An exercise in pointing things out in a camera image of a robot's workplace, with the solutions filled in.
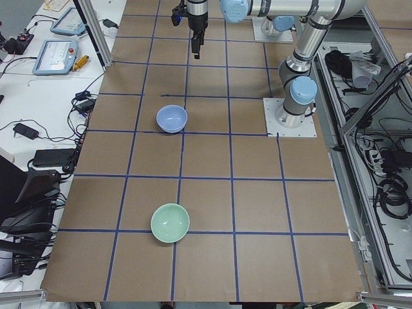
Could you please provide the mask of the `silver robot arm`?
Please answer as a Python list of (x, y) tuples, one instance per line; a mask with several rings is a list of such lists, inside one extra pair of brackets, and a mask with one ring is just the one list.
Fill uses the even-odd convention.
[(306, 109), (317, 95), (317, 84), (309, 76), (312, 61), (335, 20), (347, 19), (359, 12), (365, 1), (220, 1), (224, 19), (240, 23), (247, 16), (305, 17), (308, 22), (293, 54), (279, 67), (284, 87), (283, 105), (276, 109), (276, 121), (285, 128), (297, 128), (306, 117)]

